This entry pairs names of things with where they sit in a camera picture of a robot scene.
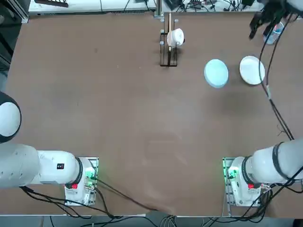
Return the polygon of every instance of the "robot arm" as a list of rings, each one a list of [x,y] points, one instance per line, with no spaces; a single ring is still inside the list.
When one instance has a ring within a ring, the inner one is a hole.
[[[262,184],[286,183],[292,178],[303,166],[302,147],[303,139],[292,140],[235,158],[228,170],[235,204],[250,206],[259,197]],[[294,179],[303,179],[303,172]]]
[[[89,160],[65,151],[36,150],[10,143],[20,125],[18,104],[0,92],[0,188],[64,184],[66,199],[93,204],[95,186],[90,176],[97,176],[98,159]]]
[[[263,35],[267,36],[271,29],[289,14],[303,16],[303,1],[301,0],[258,0],[258,2],[263,3],[264,8],[251,20],[250,39],[254,38],[257,29],[265,23],[269,23],[263,32]]]

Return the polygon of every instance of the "wire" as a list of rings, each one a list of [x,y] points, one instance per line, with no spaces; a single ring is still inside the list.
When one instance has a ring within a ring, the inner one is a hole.
[[[229,7],[228,7],[228,9],[229,9],[231,6],[233,6],[233,9],[236,11],[235,6],[232,4],[232,0],[231,0],[231,1],[223,0],[223,1],[225,1],[225,2],[227,2],[227,3],[230,4]]]
[[[62,209],[65,213],[67,213],[67,214],[68,214],[70,217],[72,217],[72,218],[91,219],[91,217],[88,218],[88,217],[83,217],[83,216],[81,216],[81,215],[78,214],[73,208],[71,208],[70,206],[67,206],[67,205],[65,205],[65,204],[63,204],[63,203],[54,202],[54,201],[52,201],[51,199],[43,200],[43,199],[37,198],[37,197],[35,197],[35,196],[29,194],[27,191],[24,191],[24,192],[25,192],[29,197],[33,198],[34,200],[44,201],[44,202],[48,202],[48,203],[55,204],[57,207],[59,207],[60,209]],[[67,208],[71,209],[77,216],[72,215],[71,213],[69,213],[68,211],[66,211],[64,208],[62,208],[62,207],[59,206],[59,205],[62,205],[62,206],[64,206],[64,207],[67,207]]]
[[[209,1],[210,1],[210,3],[212,4],[212,7],[211,7],[211,8],[213,8],[213,9],[214,9],[214,11],[216,12],[216,9],[215,9],[215,6],[214,6],[214,4],[213,4],[212,0],[209,0]]]
[[[101,197],[101,199],[102,199],[103,206],[104,206],[105,212],[106,212],[106,214],[108,215],[108,217],[111,218],[111,219],[119,219],[119,218],[122,218],[123,216],[117,216],[117,217],[115,217],[113,214],[111,214],[111,213],[108,211],[103,194],[101,193],[101,191],[100,191],[98,188],[95,188],[95,190],[96,190],[96,192],[100,195],[100,197]]]
[[[279,42],[279,40],[280,40],[280,38],[281,38],[283,32],[285,31],[287,25],[289,24],[292,15],[293,15],[293,14],[291,14],[291,15],[289,16],[289,18],[288,18],[288,20],[287,20],[285,26],[283,27],[283,29],[282,29],[282,31],[281,31],[281,34],[278,36],[278,38],[277,38],[277,40],[276,40],[276,43],[275,43],[275,47],[274,47],[273,53],[271,54],[271,58],[270,58],[270,62],[269,62],[268,70],[267,70],[267,74],[266,74],[266,85],[267,85],[267,86],[268,86],[268,84],[269,84],[269,81],[268,81],[268,79],[269,79],[269,70],[270,70],[270,66],[271,66],[271,63],[272,63],[272,61],[273,61],[273,58],[274,58],[274,55],[275,55],[275,52],[276,52],[276,47],[277,47],[277,45],[278,45],[278,42]]]
[[[144,0],[145,1],[145,5],[146,5],[146,8],[148,11],[150,11],[150,8],[148,8],[148,5],[147,5],[147,0]]]
[[[283,28],[283,31],[286,29],[286,27],[287,27],[287,25],[288,25],[288,23],[289,23],[290,18],[291,18],[291,16],[288,18],[287,23],[285,24],[285,26],[284,26],[284,28]],[[270,31],[269,31],[269,33],[268,33],[268,35],[267,35],[267,37],[266,37],[266,40],[265,40],[265,42],[264,42],[264,44],[263,44],[263,46],[262,46],[262,50],[261,50],[261,53],[260,53],[260,56],[259,56],[259,64],[258,64],[259,78],[260,78],[260,81],[261,81],[262,88],[263,88],[263,90],[264,90],[266,96],[267,96],[268,99],[269,99],[269,102],[270,102],[270,104],[271,104],[271,106],[272,106],[272,109],[273,109],[273,111],[274,111],[274,113],[275,113],[275,115],[276,115],[276,118],[278,119],[278,121],[279,121],[281,127],[283,128],[283,131],[285,132],[285,134],[287,135],[287,137],[289,138],[289,140],[294,140],[294,137],[293,137],[292,133],[290,132],[290,130],[289,130],[289,128],[288,128],[286,122],[284,121],[283,117],[281,116],[280,112],[278,111],[278,109],[277,109],[275,103],[273,102],[273,100],[272,100],[272,98],[271,98],[271,94],[270,94],[270,91],[269,91],[269,83],[267,82],[267,81],[268,81],[268,77],[269,77],[270,65],[271,65],[271,62],[272,62],[272,59],[273,59],[273,56],[274,56],[274,53],[275,53],[275,49],[274,49],[274,51],[273,51],[273,53],[272,53],[271,61],[270,61],[270,64],[269,64],[269,68],[268,68],[268,70],[267,70],[267,76],[266,76],[266,85],[267,85],[267,86],[266,86],[266,87],[265,87],[264,82],[262,81],[262,77],[261,77],[261,59],[262,59],[262,54],[263,54],[263,51],[264,51],[264,49],[265,49],[265,45],[266,45],[266,43],[268,42],[268,39],[269,39],[269,37],[270,37],[270,35],[271,35],[273,29],[274,29],[274,27],[272,26],[271,29],[270,29]],[[279,35],[279,37],[278,37],[278,39],[277,39],[277,41],[276,41],[276,43],[275,43],[275,47],[277,46],[278,41],[280,40],[281,35],[282,35],[282,32],[281,32],[281,34]]]
[[[125,5],[125,7],[124,7],[124,10],[123,10],[123,11],[125,11],[125,9],[126,9],[127,5],[129,4],[129,1],[130,1],[130,0],[128,0],[128,1],[127,1],[127,4]]]
[[[55,227],[55,226],[53,225],[52,216],[49,216],[49,219],[51,220],[52,227]]]
[[[104,226],[106,226],[106,225],[108,225],[108,224],[112,223],[112,221],[113,221],[113,219],[111,219],[109,222],[107,222],[107,223],[105,223],[105,224],[101,225],[101,227],[104,227]]]
[[[59,199],[59,198],[55,198],[55,197],[52,197],[52,196],[48,196],[48,195],[45,195],[45,194],[41,194],[41,193],[37,193],[35,192],[34,190],[26,187],[26,186],[23,186],[23,187],[20,187],[24,192],[27,192],[27,193],[31,193],[31,194],[34,194],[34,195],[38,195],[38,196],[41,196],[41,197],[44,197],[46,199],[51,199],[51,200],[57,200],[57,201],[63,201],[63,202],[72,202],[72,203],[76,203],[76,204],[79,204],[83,207],[87,207],[89,209],[92,209],[92,210],[98,210],[98,211],[101,211],[102,213],[105,213],[106,214],[106,211],[104,210],[101,210],[99,208],[95,208],[95,207],[91,207],[91,206],[88,206],[88,205],[85,205],[85,204],[82,204],[80,202],[77,202],[77,201],[73,201],[73,200],[67,200],[67,199]]]
[[[103,225],[103,224],[112,224],[112,223],[117,223],[117,222],[121,222],[121,221],[124,221],[124,220],[127,220],[127,219],[131,219],[131,218],[143,218],[143,219],[146,219],[148,220],[154,227],[158,227],[155,223],[153,223],[149,218],[147,217],[140,217],[140,216],[132,216],[132,217],[127,217],[127,218],[124,218],[124,219],[120,219],[120,220],[117,220],[117,221],[108,221],[108,222],[97,222],[97,223],[94,223],[94,225]],[[82,225],[80,227],[86,227],[86,226],[91,226],[91,224],[85,224],[85,225]]]
[[[113,188],[112,186],[110,186],[110,185],[107,184],[106,182],[101,181],[101,180],[99,180],[99,179],[96,178],[96,177],[91,177],[91,179],[92,179],[92,180],[97,180],[98,182],[104,184],[106,187],[110,188],[111,190],[115,191],[116,193],[118,193],[118,194],[121,195],[122,197],[124,197],[124,198],[126,198],[126,199],[132,201],[133,203],[137,204],[137,205],[140,206],[140,207],[143,207],[143,208],[145,208],[145,209],[152,210],[152,211],[158,211],[157,209],[150,208],[150,207],[145,206],[144,204],[142,204],[142,203],[140,203],[140,202],[138,202],[138,201],[132,199],[131,197],[129,197],[129,196],[123,194],[122,192],[118,191],[117,189]]]

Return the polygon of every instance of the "floor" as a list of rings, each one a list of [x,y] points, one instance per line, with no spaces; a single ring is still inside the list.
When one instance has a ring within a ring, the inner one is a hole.
[[[165,215],[160,212],[153,212],[147,215],[147,217],[160,227],[160,223]],[[85,224],[92,224],[97,222],[109,221],[109,218],[104,216],[92,217],[90,220],[82,220],[70,217],[53,216],[54,227],[80,227]],[[222,218],[221,221],[228,221],[230,219]],[[1,227],[52,227],[49,216],[9,216],[0,217]],[[178,227],[200,227],[203,223],[203,218],[177,218],[176,224]],[[215,223],[213,227],[291,227],[293,223],[292,219],[279,219],[279,218],[264,218],[264,220],[258,224],[250,222],[233,222],[228,224]],[[143,218],[131,218],[129,220],[111,224],[111,227],[152,227],[147,220]]]

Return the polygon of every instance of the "brown table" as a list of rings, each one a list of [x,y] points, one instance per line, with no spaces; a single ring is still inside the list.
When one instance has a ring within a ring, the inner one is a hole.
[[[277,137],[261,87],[239,75],[240,60],[258,56],[263,44],[262,29],[248,39],[252,14],[177,18],[186,43],[178,67],[170,69],[159,66],[162,24],[151,14],[39,17],[23,25],[7,84],[23,113],[14,142],[98,156],[102,179],[146,205],[175,215],[219,216],[222,157],[250,155],[287,138]],[[303,135],[302,34],[300,21],[289,26],[270,74],[273,98],[296,138]],[[229,68],[221,89],[204,79],[213,58]],[[59,186],[33,188],[63,197]],[[102,191],[115,214],[146,212]],[[1,214],[62,213],[20,189],[1,190],[0,198]],[[284,190],[267,215],[303,218],[302,203],[302,196]]]

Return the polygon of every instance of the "white cup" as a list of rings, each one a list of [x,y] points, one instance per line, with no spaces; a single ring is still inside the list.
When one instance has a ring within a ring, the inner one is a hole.
[[[184,42],[184,33],[181,28],[177,28],[171,31],[171,42],[169,43],[169,36],[170,33],[167,34],[167,43],[172,47],[175,48],[176,46],[181,46]]]

